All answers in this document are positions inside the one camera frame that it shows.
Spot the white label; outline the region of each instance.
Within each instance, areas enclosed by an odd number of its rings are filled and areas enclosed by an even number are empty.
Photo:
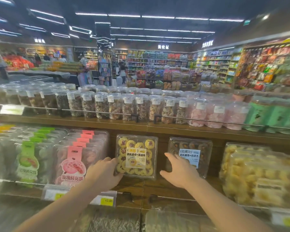
[[[113,103],[114,102],[114,97],[113,96],[107,96],[107,100],[109,103]]]
[[[27,96],[28,96],[29,98],[34,98],[34,92],[32,92],[32,91],[27,91]]]
[[[248,113],[250,110],[250,107],[242,107],[241,113]]]
[[[179,149],[179,156],[185,158],[195,168],[199,167],[200,150]]]
[[[82,94],[82,98],[84,101],[92,101],[91,94]]]
[[[179,107],[188,107],[187,101],[179,101]]]
[[[224,107],[215,106],[214,113],[224,113]]]
[[[171,99],[167,99],[166,100],[166,106],[167,107],[173,107],[173,106],[175,106],[175,101],[174,100],[171,100]]]
[[[151,103],[153,105],[160,105],[160,98],[153,98],[152,101],[151,101]]]
[[[24,106],[20,105],[3,105],[0,110],[0,114],[22,115],[24,108]]]
[[[196,109],[205,110],[206,103],[197,103]]]
[[[124,97],[124,103],[130,104],[132,103],[133,98],[132,97]]]
[[[103,95],[95,95],[96,102],[103,102]]]
[[[68,96],[68,100],[74,100],[75,99],[75,96],[73,93],[67,93],[67,96]]]
[[[145,169],[146,149],[145,148],[127,148],[126,168]]]
[[[143,104],[144,103],[144,100],[143,100],[142,97],[136,97],[135,99],[136,99],[136,103],[137,104]]]

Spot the yellow label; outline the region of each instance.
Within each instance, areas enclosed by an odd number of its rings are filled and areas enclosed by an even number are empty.
[[[112,207],[113,203],[114,203],[114,199],[101,198],[101,205]]]
[[[55,200],[58,200],[58,199],[60,199],[62,196],[64,196],[66,193],[56,193],[55,194]]]

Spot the white sticker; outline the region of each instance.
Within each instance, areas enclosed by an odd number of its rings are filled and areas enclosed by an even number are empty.
[[[250,107],[242,107],[241,113],[248,113],[250,110]]]
[[[199,167],[200,150],[179,149],[179,156],[185,158],[195,168]]]
[[[214,113],[224,113],[224,107],[215,106]]]
[[[127,148],[126,168],[145,169],[146,149],[145,148]]]
[[[188,107],[187,101],[179,101],[179,107]]]
[[[136,99],[136,103],[137,104],[143,104],[144,103],[144,100],[143,100],[142,97],[136,97],[135,99]]]
[[[109,103],[113,103],[114,102],[114,97],[113,96],[107,96],[107,100]]]
[[[75,99],[75,96],[73,93],[67,93],[67,96],[68,96],[68,100],[74,100]]]
[[[153,98],[152,101],[151,101],[151,103],[153,105],[160,105],[160,98]]]
[[[91,94],[82,94],[82,98],[84,101],[92,101]]]
[[[27,91],[27,96],[28,96],[29,98],[34,98],[34,92],[32,92],[32,91]]]
[[[96,102],[103,102],[103,95],[95,95]]]
[[[205,110],[206,103],[197,103],[196,109]]]
[[[124,97],[124,103],[131,104],[133,101],[133,97]]]
[[[173,107],[173,106],[175,106],[175,101],[174,100],[171,100],[171,99],[167,99],[166,100],[166,106],[167,107]]]

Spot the person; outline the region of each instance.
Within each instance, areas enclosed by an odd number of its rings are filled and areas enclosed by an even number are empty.
[[[120,61],[118,63],[118,67],[119,67],[119,75],[122,77],[122,83],[125,84],[125,82],[126,82],[126,69],[128,69],[128,67],[126,66],[126,62],[124,60]]]
[[[50,57],[48,56],[48,54],[45,54],[44,57],[43,57],[43,59],[44,59],[45,61],[50,61]]]
[[[216,191],[189,162],[165,153],[172,164],[172,172],[160,175],[176,187],[186,189],[200,204],[220,232],[273,232],[265,223],[246,212],[233,201]],[[117,158],[107,157],[88,168],[85,179],[76,187],[23,222],[14,232],[65,232],[69,223],[102,191],[115,187],[122,174],[113,175]]]
[[[41,58],[40,58],[40,56],[37,53],[34,54],[34,59],[35,59],[35,64],[36,65],[39,66],[39,65],[42,64]]]

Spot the yellow cookie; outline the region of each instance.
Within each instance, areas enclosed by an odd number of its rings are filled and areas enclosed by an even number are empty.
[[[118,140],[118,145],[123,148],[126,147],[128,139],[126,137],[122,137]]]
[[[146,168],[150,168],[151,167],[151,160],[146,160]]]
[[[120,150],[119,150],[119,154],[121,156],[125,156],[126,155],[126,152],[127,152],[127,148],[126,147],[120,148]]]
[[[144,144],[142,142],[138,142],[135,144],[135,148],[144,148]]]
[[[155,142],[152,139],[147,139],[145,141],[145,147],[148,149],[152,149],[155,147]]]
[[[118,156],[117,159],[118,159],[118,163],[119,163],[119,164],[122,164],[122,162],[126,160],[126,157],[120,155],[120,156]]]
[[[151,166],[150,168],[146,168],[143,170],[145,176],[151,176],[154,173],[154,168]]]
[[[116,170],[117,170],[118,172],[120,172],[120,173],[124,173],[124,172],[125,172],[125,170],[122,168],[122,166],[121,166],[120,163],[117,165]]]
[[[147,159],[147,160],[150,160],[151,157],[152,157],[152,152],[151,152],[151,150],[146,149],[146,159]]]
[[[126,146],[129,147],[129,148],[135,147],[135,141],[133,141],[133,140],[129,140],[129,141],[127,142],[127,145],[126,145]]]
[[[128,169],[126,172],[127,174],[134,174],[134,169]]]

